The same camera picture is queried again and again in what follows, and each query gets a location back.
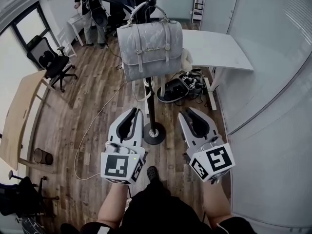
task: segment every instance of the pole base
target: pole base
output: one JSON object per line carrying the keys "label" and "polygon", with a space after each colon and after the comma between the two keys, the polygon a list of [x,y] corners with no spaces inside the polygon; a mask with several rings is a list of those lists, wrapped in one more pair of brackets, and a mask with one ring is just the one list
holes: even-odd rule
{"label": "pole base", "polygon": [[156,134],[153,134],[151,124],[148,123],[144,127],[144,140],[147,144],[158,145],[166,138],[166,129],[163,125],[155,122]]}

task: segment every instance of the wooden floor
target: wooden floor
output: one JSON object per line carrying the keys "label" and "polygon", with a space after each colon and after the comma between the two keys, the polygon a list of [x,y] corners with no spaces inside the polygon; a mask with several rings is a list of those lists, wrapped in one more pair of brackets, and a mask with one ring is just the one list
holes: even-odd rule
{"label": "wooden floor", "polygon": [[[109,38],[112,51],[120,55],[116,38]],[[55,94],[49,93],[46,104],[39,116],[33,143],[33,150],[41,148],[54,156],[51,167],[43,167],[51,173],[30,170],[33,183],[38,183],[41,176],[47,176],[43,190],[46,196],[60,197],[53,202],[56,218],[43,217],[42,221],[49,233],[59,233],[62,223],[70,223],[80,228],[89,221],[95,221],[102,202],[110,190],[110,183],[99,175],[89,180],[79,180],[74,173],[74,157],[81,139],[93,118],[103,105],[114,95],[125,82],[123,70],[117,70],[120,58],[114,56],[108,49],[95,47],[81,47],[74,45],[78,58],[74,60],[76,69],[72,70],[79,77],[78,80],[66,78],[64,89],[66,104]],[[136,96],[144,96],[142,82],[137,82]],[[203,216],[202,185],[196,174],[186,165],[182,154],[186,151],[186,144],[182,140],[177,114],[187,106],[197,108],[209,115],[218,127],[225,140],[222,116],[219,111],[209,111],[206,97],[187,100],[183,106],[174,103],[164,104],[155,98],[156,120],[164,125],[167,138],[158,146],[151,146],[144,142],[143,147],[149,152],[147,162],[135,186],[131,186],[132,195],[143,190],[148,184],[146,170],[149,166],[158,167],[159,175],[164,185],[172,195],[180,197],[193,207],[199,218]],[[137,102],[131,93],[131,84],[125,84],[114,99],[94,121],[89,133],[83,141],[77,158],[77,174],[87,178],[100,171],[100,154],[104,151],[110,124],[122,112],[138,107],[145,111],[144,102]],[[227,196],[230,192],[229,177],[223,179]]]}

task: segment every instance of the person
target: person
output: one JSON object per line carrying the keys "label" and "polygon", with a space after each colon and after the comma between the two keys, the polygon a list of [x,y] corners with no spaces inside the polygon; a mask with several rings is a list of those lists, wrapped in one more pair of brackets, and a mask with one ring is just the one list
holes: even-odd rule
{"label": "person", "polygon": [[[87,46],[93,46],[94,44],[92,43],[91,39],[91,27],[92,27],[92,17],[91,17],[91,12],[88,10],[86,7],[86,0],[75,0],[75,9],[78,9],[81,5],[82,2],[82,20],[83,20],[83,27],[84,27],[84,35],[86,38],[86,45]],[[95,7],[97,8],[98,6],[101,6],[99,1],[93,1],[90,3],[90,7]],[[103,27],[98,27],[97,26],[97,42],[101,47],[105,47],[106,42],[105,42],[105,32]]]}
{"label": "person", "polygon": [[230,204],[220,183],[212,185],[208,181],[203,184],[209,227],[199,220],[189,205],[171,196],[159,180],[156,167],[149,167],[147,176],[150,184],[132,197],[126,212],[128,185],[112,184],[98,213],[97,222],[85,224],[80,233],[255,233],[248,221],[231,215]]}

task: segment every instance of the white desk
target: white desk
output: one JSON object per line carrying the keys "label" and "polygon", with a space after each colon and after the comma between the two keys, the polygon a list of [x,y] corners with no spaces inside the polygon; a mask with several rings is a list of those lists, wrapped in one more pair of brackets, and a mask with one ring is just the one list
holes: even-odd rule
{"label": "white desk", "polygon": [[216,110],[213,91],[220,84],[225,68],[253,71],[242,49],[230,35],[198,30],[183,30],[183,48],[190,51],[192,66],[216,68],[214,80],[205,83],[212,109]]}
{"label": "white desk", "polygon": [[72,28],[75,32],[76,40],[78,40],[80,42],[81,46],[83,46],[83,42],[79,36],[80,30],[83,29],[82,17],[79,14],[76,14],[72,18],[70,18],[67,22],[72,26]]}

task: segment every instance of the trash can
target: trash can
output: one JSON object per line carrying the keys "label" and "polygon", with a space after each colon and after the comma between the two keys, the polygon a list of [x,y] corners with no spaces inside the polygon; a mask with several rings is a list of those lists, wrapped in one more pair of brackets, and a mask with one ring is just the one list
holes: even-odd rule
{"label": "trash can", "polygon": [[52,165],[53,156],[40,148],[36,148],[34,151],[34,161],[38,164]]}

